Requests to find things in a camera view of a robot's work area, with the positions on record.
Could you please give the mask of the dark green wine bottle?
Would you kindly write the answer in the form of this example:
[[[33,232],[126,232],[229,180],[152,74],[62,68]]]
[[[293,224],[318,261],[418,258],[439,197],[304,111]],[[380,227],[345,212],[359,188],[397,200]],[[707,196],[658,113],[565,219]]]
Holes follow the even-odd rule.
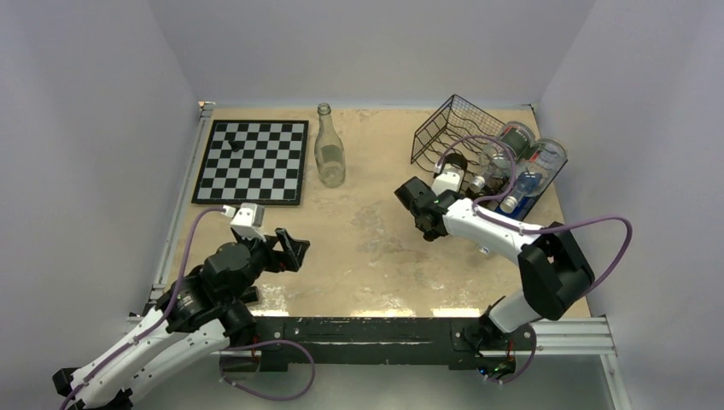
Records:
[[[466,174],[467,168],[468,168],[468,161],[462,154],[452,151],[451,153],[449,153],[445,156],[444,165],[446,163],[452,163],[452,164],[457,165],[458,167],[461,167],[464,170],[464,177],[465,177],[465,174]]]

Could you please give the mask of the round clear bottle silver cap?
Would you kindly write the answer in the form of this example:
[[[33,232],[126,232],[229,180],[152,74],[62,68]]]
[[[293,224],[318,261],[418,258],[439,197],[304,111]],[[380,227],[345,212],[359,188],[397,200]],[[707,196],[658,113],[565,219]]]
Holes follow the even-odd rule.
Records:
[[[480,171],[468,185],[475,196],[499,194],[511,175],[511,164],[517,162],[534,141],[533,131],[518,121],[507,122],[495,138],[486,143],[479,154]]]

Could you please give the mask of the tall clear glass bottle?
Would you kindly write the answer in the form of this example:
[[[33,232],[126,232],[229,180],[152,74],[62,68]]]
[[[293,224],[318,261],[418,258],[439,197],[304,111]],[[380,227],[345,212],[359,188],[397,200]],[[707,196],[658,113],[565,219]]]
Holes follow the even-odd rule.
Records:
[[[314,142],[314,155],[318,176],[324,186],[337,188],[346,178],[343,142],[334,128],[330,105],[320,103],[317,112],[319,129]]]

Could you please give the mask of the blue square glass bottle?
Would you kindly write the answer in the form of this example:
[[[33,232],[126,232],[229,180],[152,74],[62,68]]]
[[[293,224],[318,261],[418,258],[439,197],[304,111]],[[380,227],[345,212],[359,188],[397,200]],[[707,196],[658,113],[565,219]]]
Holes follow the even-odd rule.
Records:
[[[524,220],[550,182],[550,177],[543,173],[521,172],[512,191],[499,204],[497,212],[514,220]]]

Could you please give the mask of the small clear bottle silver cap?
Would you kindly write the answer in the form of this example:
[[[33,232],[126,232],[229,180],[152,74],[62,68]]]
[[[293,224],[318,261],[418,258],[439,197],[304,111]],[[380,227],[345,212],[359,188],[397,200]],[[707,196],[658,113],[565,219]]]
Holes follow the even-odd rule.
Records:
[[[561,143],[555,139],[541,138],[528,148],[517,163],[516,180],[521,172],[532,171],[548,175],[552,182],[567,160],[568,152]]]

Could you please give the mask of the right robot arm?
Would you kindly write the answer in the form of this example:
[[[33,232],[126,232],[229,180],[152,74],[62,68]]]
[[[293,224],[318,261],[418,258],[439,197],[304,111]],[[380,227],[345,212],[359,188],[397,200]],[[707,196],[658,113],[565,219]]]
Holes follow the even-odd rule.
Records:
[[[523,325],[557,320],[591,288],[594,273],[570,231],[522,223],[482,208],[457,191],[433,192],[417,177],[394,192],[410,212],[423,239],[461,237],[505,257],[518,269],[521,288],[490,306],[479,335],[498,348]]]

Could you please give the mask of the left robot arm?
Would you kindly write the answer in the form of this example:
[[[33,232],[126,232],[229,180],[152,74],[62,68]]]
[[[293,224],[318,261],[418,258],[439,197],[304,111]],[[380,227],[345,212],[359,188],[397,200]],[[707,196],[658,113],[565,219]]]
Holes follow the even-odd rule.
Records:
[[[53,376],[63,409],[130,409],[142,387],[214,351],[259,350],[257,322],[244,295],[264,272],[298,272],[311,244],[283,228],[236,235],[182,275],[157,305],[91,363]]]

